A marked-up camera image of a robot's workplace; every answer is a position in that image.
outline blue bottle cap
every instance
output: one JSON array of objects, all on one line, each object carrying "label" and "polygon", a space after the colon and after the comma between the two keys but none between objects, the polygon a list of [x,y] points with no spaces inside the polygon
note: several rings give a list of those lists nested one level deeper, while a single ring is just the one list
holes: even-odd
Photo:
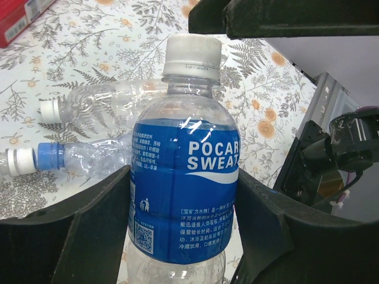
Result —
[{"label": "blue bottle cap", "polygon": [[38,169],[60,169],[65,166],[65,145],[40,143],[38,145]]}]

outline bottle cap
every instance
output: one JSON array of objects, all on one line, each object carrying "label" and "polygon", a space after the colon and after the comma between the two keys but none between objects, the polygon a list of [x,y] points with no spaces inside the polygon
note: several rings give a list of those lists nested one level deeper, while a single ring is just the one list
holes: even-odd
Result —
[{"label": "bottle cap", "polygon": [[37,171],[33,148],[7,149],[7,155],[11,176],[27,175]]},{"label": "bottle cap", "polygon": [[57,99],[52,99],[51,101],[41,101],[40,110],[42,121],[44,123],[62,123],[59,115],[59,106]]},{"label": "bottle cap", "polygon": [[65,145],[40,143],[38,145],[38,169],[60,169],[65,166]]},{"label": "bottle cap", "polygon": [[174,34],[167,40],[163,75],[220,80],[221,41],[200,34]]}]

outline bottle label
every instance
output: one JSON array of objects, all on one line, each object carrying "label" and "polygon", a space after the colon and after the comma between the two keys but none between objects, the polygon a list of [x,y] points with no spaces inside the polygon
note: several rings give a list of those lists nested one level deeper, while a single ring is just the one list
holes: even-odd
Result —
[{"label": "bottle label", "polygon": [[221,253],[232,232],[239,153],[238,130],[137,123],[132,242],[150,257],[176,264]]}]

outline bottle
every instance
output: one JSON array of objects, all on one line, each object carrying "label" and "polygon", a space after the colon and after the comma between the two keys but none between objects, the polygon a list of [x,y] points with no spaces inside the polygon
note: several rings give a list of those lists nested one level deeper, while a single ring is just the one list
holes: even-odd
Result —
[{"label": "bottle", "polygon": [[71,122],[82,130],[103,134],[133,128],[140,113],[155,97],[165,94],[161,80],[116,81],[75,88],[66,99],[41,101],[44,123]]},{"label": "bottle", "polygon": [[168,38],[167,94],[133,130],[129,284],[222,284],[232,232],[240,137],[212,90],[221,42]]},{"label": "bottle", "polygon": [[38,169],[62,167],[75,173],[103,179],[131,160],[131,133],[91,143],[40,143]]},{"label": "bottle", "polygon": [[0,152],[0,177],[34,173],[36,156],[33,148],[6,149]]}]

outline floral tablecloth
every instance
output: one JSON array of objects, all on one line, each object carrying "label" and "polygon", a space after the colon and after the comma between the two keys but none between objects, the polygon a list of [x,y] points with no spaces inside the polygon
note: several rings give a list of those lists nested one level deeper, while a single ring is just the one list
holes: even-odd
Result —
[{"label": "floral tablecloth", "polygon": [[[188,13],[196,3],[57,0],[14,43],[0,50],[2,150],[94,139],[70,124],[41,123],[39,101],[67,95],[82,84],[160,78],[166,39],[172,33],[188,32]],[[315,86],[265,40],[217,38],[223,42],[222,88],[215,99],[239,126],[240,166],[273,186]],[[122,132],[110,131],[108,136]],[[0,217],[23,217],[97,182],[65,169],[3,178]],[[242,255],[236,219],[233,226],[225,283]],[[126,261],[124,252],[118,284],[127,283]]]}]

